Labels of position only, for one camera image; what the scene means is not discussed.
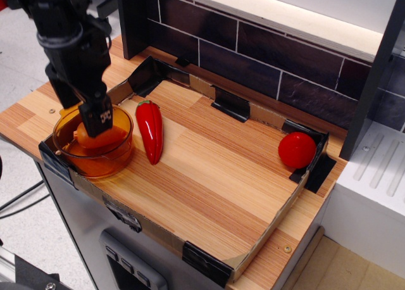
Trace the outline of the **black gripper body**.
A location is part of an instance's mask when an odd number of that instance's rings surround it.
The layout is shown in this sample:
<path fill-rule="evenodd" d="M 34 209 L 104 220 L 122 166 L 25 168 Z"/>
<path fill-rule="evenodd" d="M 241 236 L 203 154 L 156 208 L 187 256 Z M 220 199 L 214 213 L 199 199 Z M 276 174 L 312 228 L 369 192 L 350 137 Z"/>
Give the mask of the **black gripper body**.
<path fill-rule="evenodd" d="M 107 20 L 42 16 L 37 19 L 37 40 L 49 60 L 46 75 L 60 79 L 87 102 L 106 94 L 102 76 L 110 65 L 111 26 Z"/>

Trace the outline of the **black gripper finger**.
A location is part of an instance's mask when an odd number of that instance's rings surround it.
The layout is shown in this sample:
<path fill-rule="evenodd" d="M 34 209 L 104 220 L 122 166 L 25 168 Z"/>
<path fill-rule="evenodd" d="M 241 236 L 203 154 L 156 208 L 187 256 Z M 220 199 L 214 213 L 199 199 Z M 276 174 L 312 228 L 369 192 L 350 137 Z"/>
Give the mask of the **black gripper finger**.
<path fill-rule="evenodd" d="M 97 95 L 78 108 L 89 137 L 97 137 L 112 128 L 113 105 L 107 94 Z"/>
<path fill-rule="evenodd" d="M 71 108 L 82 102 L 73 88 L 66 82 L 60 79 L 50 79 L 50 83 L 64 109 Z"/>

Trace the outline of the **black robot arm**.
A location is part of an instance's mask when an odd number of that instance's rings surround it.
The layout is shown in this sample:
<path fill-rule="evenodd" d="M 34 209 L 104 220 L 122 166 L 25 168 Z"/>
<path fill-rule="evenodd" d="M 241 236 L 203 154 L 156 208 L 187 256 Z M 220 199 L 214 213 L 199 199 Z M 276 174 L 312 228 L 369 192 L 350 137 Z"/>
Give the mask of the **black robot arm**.
<path fill-rule="evenodd" d="M 90 0 L 15 0 L 32 19 L 49 63 L 46 75 L 65 109 L 78 106 L 87 134 L 113 126 L 113 106 L 103 82 L 110 66 L 111 27 L 88 14 Z"/>

